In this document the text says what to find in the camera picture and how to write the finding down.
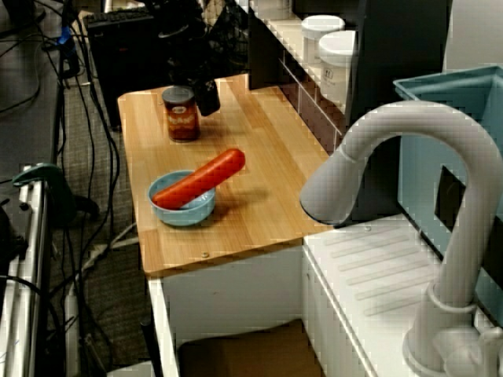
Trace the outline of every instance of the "jar lid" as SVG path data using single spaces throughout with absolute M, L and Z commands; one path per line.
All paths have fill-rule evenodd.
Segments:
M 348 68 L 354 55 L 355 31 L 338 31 L 323 36 L 318 43 L 320 59 L 337 67 Z
M 337 16 L 309 16 L 302 23 L 302 34 L 308 39 L 318 40 L 327 33 L 344 30 L 346 23 Z
M 170 86 L 163 91 L 164 102 L 171 104 L 183 104 L 194 97 L 190 86 Z

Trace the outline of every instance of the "red sausage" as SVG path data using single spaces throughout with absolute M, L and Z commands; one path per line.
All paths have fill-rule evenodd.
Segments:
M 220 185 L 244 166 L 244 153 L 231 148 L 184 177 L 157 192 L 152 201 L 158 207 L 177 210 L 208 190 Z

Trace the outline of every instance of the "gray carpet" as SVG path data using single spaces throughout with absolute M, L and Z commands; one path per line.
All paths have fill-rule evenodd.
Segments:
M 86 76 L 79 76 L 79 81 L 84 83 Z M 65 95 L 67 140 L 62 155 L 63 159 L 60 156 L 58 164 L 60 167 L 64 166 L 65 176 L 73 193 L 87 196 L 87 186 L 92 167 L 90 134 L 83 102 L 75 85 L 75 80 L 69 80 L 69 84 L 72 87 L 66 90 Z M 89 92 L 89 87 L 84 86 L 83 94 L 89 109 L 95 149 L 95 169 L 91 185 L 91 198 L 100 207 L 101 214 L 97 221 L 85 220 L 84 243 L 94 234 L 105 216 L 110 182 L 108 143 Z M 113 196 L 112 236 L 116 236 L 134 222 L 134 215 L 122 135 L 121 133 L 112 133 L 112 136 L 120 152 L 120 176 Z M 82 215 L 72 223 L 69 232 L 75 259 L 78 259 L 77 256 L 81 249 L 81 219 Z M 134 235 L 134 232 L 130 232 L 127 236 Z M 94 243 L 107 243 L 110 236 L 110 219 L 108 219 L 105 227 L 97 234 Z M 51 289 L 63 281 L 65 276 L 70 276 L 72 273 L 68 243 L 64 248 L 63 231 L 61 229 L 54 229 L 53 242 L 60 252 L 60 256 L 53 260 L 51 265 Z M 58 316 L 62 322 L 61 294 L 62 292 L 53 297 L 53 304 L 56 306 Z M 87 324 L 85 326 L 86 333 L 92 335 L 97 355 L 108 371 L 125 365 L 136 364 L 149 358 L 141 333 L 140 320 L 150 314 L 151 306 L 145 276 L 141 269 L 138 246 L 110 251 L 106 258 L 97 262 L 86 275 L 85 296 L 94 319 L 112 342 L 112 347 L 109 347 L 99 328 L 91 324 L 90 317 L 83 316 L 84 322 Z M 111 352 L 112 363 L 109 363 Z M 83 360 L 83 369 L 86 370 L 86 359 Z

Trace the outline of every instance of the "light blue bowl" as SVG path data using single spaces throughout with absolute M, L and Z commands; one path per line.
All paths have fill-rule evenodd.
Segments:
M 175 226 L 194 225 L 203 221 L 215 208 L 215 189 L 212 188 L 206 191 L 203 195 L 198 196 L 193 201 L 188 202 L 179 210 L 167 210 L 158 207 L 152 201 L 152 197 L 159 190 L 165 189 L 173 185 L 176 181 L 180 181 L 185 176 L 191 174 L 193 170 L 177 170 L 157 178 L 149 187 L 149 202 L 152 205 L 156 216 L 164 223 Z

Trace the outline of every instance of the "glass jar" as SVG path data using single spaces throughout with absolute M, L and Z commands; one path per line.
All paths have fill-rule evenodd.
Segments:
M 196 99 L 188 86 L 170 86 L 163 91 L 167 130 L 173 141 L 192 141 L 200 135 Z

